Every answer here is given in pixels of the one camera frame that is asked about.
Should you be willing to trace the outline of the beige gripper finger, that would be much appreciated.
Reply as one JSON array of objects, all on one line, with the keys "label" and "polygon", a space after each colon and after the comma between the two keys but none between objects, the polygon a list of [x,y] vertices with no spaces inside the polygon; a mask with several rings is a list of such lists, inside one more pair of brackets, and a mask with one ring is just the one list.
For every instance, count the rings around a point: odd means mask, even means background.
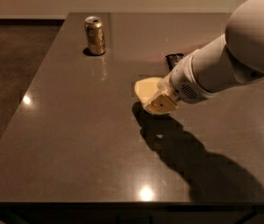
[{"label": "beige gripper finger", "polygon": [[177,104],[166,94],[159,93],[144,105],[144,110],[152,115],[170,114],[177,108]]}]

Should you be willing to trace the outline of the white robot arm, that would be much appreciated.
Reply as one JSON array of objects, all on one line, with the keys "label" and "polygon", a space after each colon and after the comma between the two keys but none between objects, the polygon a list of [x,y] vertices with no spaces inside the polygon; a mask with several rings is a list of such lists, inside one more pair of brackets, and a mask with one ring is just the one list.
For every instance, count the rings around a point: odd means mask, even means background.
[{"label": "white robot arm", "polygon": [[180,101],[197,104],[262,78],[264,0],[247,0],[231,14],[223,35],[182,58],[158,81],[143,107],[150,114],[168,114]]}]

